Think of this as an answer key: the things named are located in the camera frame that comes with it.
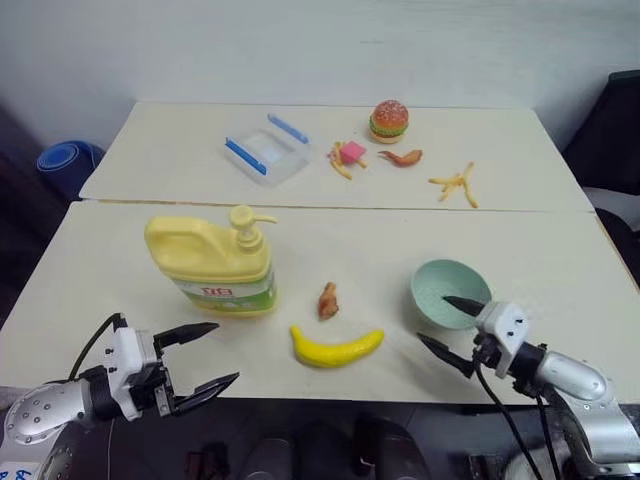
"clear plastic box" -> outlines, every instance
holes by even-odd
[[[251,179],[262,185],[278,185],[309,164],[309,137],[276,115],[236,135],[225,146],[230,158]]]

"chair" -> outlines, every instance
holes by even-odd
[[[596,213],[640,287],[640,237],[611,211],[620,205],[620,211],[628,212],[628,199],[633,198],[628,195],[640,195],[640,70],[609,75],[562,155],[596,207],[598,199],[607,195],[607,209],[596,208]],[[634,213],[640,218],[640,211]]]

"black cable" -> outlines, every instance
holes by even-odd
[[[560,474],[560,467],[558,466],[558,459],[553,451],[553,442],[551,441],[551,432],[549,432],[549,422],[547,421],[547,415],[544,411],[544,403],[540,395],[536,395],[536,403],[538,404],[538,411],[540,412],[540,423],[542,423],[542,433],[544,433],[544,442],[547,444],[547,450],[549,451],[549,457],[551,458],[551,466],[553,467],[553,475],[556,480],[562,480]]]
[[[80,370],[80,366],[82,365],[84,358],[87,356],[87,353],[89,353],[89,350],[91,350],[91,347],[93,347],[93,345],[96,343],[98,338],[100,338],[100,335],[102,335],[104,331],[107,328],[109,328],[109,326],[112,323],[115,323],[116,321],[119,321],[119,320],[120,320],[120,314],[114,313],[109,318],[107,318],[102,323],[102,325],[100,325],[100,328],[98,328],[98,330],[96,330],[96,332],[91,336],[87,344],[84,346],[84,348],[80,352],[80,355],[78,355],[78,358],[76,359],[76,362],[73,364],[73,368],[71,369],[71,373],[69,373],[69,378],[67,379],[67,381],[72,382],[73,380],[76,379],[78,370]]]
[[[507,407],[505,407],[504,404],[497,397],[497,395],[493,393],[493,390],[491,390],[491,387],[489,387],[489,384],[485,380],[484,375],[482,374],[482,365],[478,360],[474,360],[473,367],[476,372],[476,375],[478,376],[478,380],[480,380],[480,384],[482,384],[482,388],[484,388],[484,391],[487,392],[487,395],[491,397],[491,400],[493,400],[493,403],[496,404],[496,407],[498,407],[498,410],[500,410],[500,412],[502,412],[502,415],[504,415],[505,420],[509,424],[509,428],[511,428],[511,433],[513,433],[513,436],[516,439],[516,442],[518,442],[518,445],[520,446],[520,450],[522,450],[522,453],[527,459],[527,462],[529,462],[529,466],[531,467],[531,471],[533,472],[534,476],[538,480],[543,480],[542,475],[540,475],[540,470],[538,470],[538,466],[533,461],[533,458],[531,457],[531,453],[529,453],[529,449],[527,448],[527,446],[524,443],[524,440],[520,436],[518,427],[513,421],[513,418],[511,417],[511,414],[507,410]]]

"pink toy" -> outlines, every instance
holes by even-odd
[[[367,151],[362,145],[358,145],[356,142],[349,142],[342,146],[340,149],[340,156],[342,157],[342,163],[345,165],[351,165],[352,163],[358,163],[362,165],[360,157]]]

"toy hamburger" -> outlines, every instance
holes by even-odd
[[[399,142],[408,126],[409,112],[396,100],[385,100],[369,118],[371,136],[380,143]]]

